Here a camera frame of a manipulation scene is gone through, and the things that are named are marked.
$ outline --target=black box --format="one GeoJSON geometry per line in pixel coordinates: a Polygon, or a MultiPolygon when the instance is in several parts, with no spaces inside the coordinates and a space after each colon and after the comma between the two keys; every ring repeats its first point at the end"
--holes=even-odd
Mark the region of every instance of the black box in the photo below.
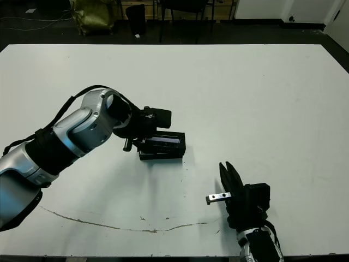
{"type": "Polygon", "coordinates": [[[157,131],[146,138],[139,151],[140,160],[183,158],[185,153],[185,134],[157,131]]]}

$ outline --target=small white object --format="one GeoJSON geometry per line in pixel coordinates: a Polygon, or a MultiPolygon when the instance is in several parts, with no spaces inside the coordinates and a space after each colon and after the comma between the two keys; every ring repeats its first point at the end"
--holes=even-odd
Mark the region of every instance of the small white object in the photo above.
{"type": "Polygon", "coordinates": [[[36,10],[36,8],[30,8],[26,11],[26,14],[32,14],[35,12],[35,10],[36,10]]]}

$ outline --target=scratch mark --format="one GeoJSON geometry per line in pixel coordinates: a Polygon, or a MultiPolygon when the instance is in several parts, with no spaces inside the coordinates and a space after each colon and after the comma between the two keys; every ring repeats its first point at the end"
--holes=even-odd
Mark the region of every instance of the scratch mark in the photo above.
{"type": "Polygon", "coordinates": [[[207,222],[201,222],[201,223],[195,223],[195,224],[186,224],[186,225],[179,225],[177,227],[174,227],[174,228],[170,228],[170,229],[164,229],[164,230],[161,230],[161,229],[154,229],[154,230],[149,230],[149,229],[144,229],[144,230],[137,230],[137,229],[128,229],[128,228],[117,228],[117,227],[113,227],[111,225],[102,225],[102,224],[97,224],[97,223],[92,223],[92,222],[88,222],[88,221],[83,221],[83,220],[80,220],[80,219],[75,219],[75,218],[70,218],[70,217],[66,217],[66,216],[63,216],[61,214],[58,214],[54,211],[51,211],[51,210],[48,210],[46,208],[44,208],[43,206],[40,206],[43,210],[46,210],[47,212],[51,213],[51,214],[54,214],[58,217],[62,217],[62,218],[65,218],[67,220],[70,220],[70,221],[75,221],[75,222],[79,222],[79,223],[83,223],[83,224],[89,224],[89,225],[97,225],[99,227],[104,227],[104,228],[111,228],[111,229],[118,229],[118,230],[124,230],[124,231],[133,231],[133,232],[148,232],[148,233],[153,233],[153,234],[156,234],[157,232],[167,232],[167,231],[171,231],[171,230],[174,230],[174,229],[177,229],[177,228],[183,228],[183,227],[191,227],[193,225],[206,225],[208,224],[207,222]]]}
{"type": "Polygon", "coordinates": [[[207,224],[207,223],[206,222],[202,222],[202,223],[195,223],[195,224],[179,225],[179,226],[174,227],[174,228],[170,228],[170,229],[166,229],[166,230],[159,230],[159,231],[171,231],[171,230],[177,229],[177,228],[190,227],[192,225],[205,225],[205,224],[207,224]]]}

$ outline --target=white door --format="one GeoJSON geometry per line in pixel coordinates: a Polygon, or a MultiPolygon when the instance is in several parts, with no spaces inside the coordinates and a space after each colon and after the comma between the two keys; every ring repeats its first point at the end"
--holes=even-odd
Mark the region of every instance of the white door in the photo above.
{"type": "Polygon", "coordinates": [[[349,1],[347,0],[336,18],[329,26],[325,28],[333,40],[340,44],[349,52],[349,1]]]}

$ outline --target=black trash can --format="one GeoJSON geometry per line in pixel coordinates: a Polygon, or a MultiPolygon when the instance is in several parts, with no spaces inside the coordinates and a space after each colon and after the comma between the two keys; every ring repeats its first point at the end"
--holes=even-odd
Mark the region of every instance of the black trash can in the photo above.
{"type": "Polygon", "coordinates": [[[146,8],[144,4],[127,7],[126,15],[130,22],[132,34],[146,33],[146,8]]]}

